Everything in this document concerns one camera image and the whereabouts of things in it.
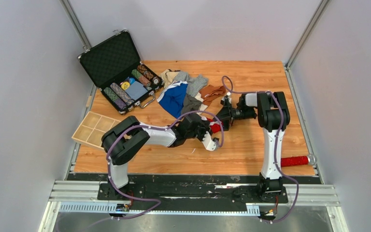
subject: pile of clothes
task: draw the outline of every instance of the pile of clothes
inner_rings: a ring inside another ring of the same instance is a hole
[[[190,111],[207,109],[214,99],[223,96],[226,92],[224,86],[208,85],[208,78],[201,74],[190,77],[187,72],[168,69],[161,73],[160,77],[165,85],[157,102],[175,118]],[[218,123],[212,124],[217,132]]]

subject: case handle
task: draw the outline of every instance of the case handle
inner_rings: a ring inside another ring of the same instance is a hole
[[[140,104],[140,108],[144,109],[146,108],[146,106],[148,106],[150,103],[152,103],[155,99],[156,99],[156,95],[154,94],[154,92],[150,92],[150,95],[153,96],[153,99],[149,100],[146,104],[144,104],[143,106]]]

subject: red handle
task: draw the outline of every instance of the red handle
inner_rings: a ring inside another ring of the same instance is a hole
[[[306,165],[309,163],[307,156],[281,158],[281,167]]]

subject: wooden floor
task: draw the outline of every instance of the wooden floor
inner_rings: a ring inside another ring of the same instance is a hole
[[[221,77],[228,75],[235,91],[271,90],[283,91],[286,96],[291,121],[286,129],[282,157],[308,154],[298,115],[292,100],[284,68],[281,62],[263,61],[145,61],[155,73],[165,69],[183,70],[195,77],[203,74],[209,84],[221,85]],[[235,107],[239,95],[232,94]],[[207,111],[216,114],[221,108],[220,98],[213,101]],[[145,109],[135,108],[121,116],[97,91],[91,109],[95,113],[123,120],[134,115],[139,121],[166,126],[174,121],[156,101]],[[259,174],[264,154],[264,135],[255,119],[235,121],[225,132],[224,146],[214,152],[204,149],[202,143],[190,139],[184,145],[167,148],[158,145],[144,146],[128,165],[129,173],[148,174]],[[312,166],[303,165],[282,169],[288,175],[314,175]],[[107,172],[105,153],[81,146],[74,168],[75,172]]]

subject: cloth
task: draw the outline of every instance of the cloth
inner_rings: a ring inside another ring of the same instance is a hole
[[[221,131],[220,124],[217,122],[217,120],[206,118],[204,116],[201,116],[201,119],[210,122],[210,128],[213,133],[217,133]]]
[[[224,86],[208,85],[200,91],[201,97],[204,99],[204,105],[210,106],[214,99],[221,97],[225,94]]]
[[[166,69],[160,74],[161,79],[164,81],[164,88],[167,88],[169,85],[171,85],[178,72],[179,71],[171,71],[170,69]]]
[[[201,74],[198,77],[191,77],[188,73],[179,71],[173,79],[173,83],[177,81],[187,81],[187,94],[195,97],[198,92],[208,84],[208,78],[203,77]]]
[[[201,102],[200,108],[198,110],[204,111],[205,109],[207,109],[208,106],[202,104],[202,102],[204,101],[204,99],[201,98],[201,94],[200,93],[197,93],[197,95],[194,98]]]
[[[183,108],[181,110],[181,114],[184,114],[184,113],[187,113],[193,110],[199,110],[201,104],[202,104],[201,101],[186,94],[184,97]]]
[[[157,98],[157,102],[163,109],[169,112],[169,114],[178,118],[183,109],[187,87],[188,83],[185,81],[171,84],[161,92],[160,96]]]
[[[147,93],[147,90],[144,88],[143,84],[137,81],[131,84],[130,87],[125,91],[135,101]]]

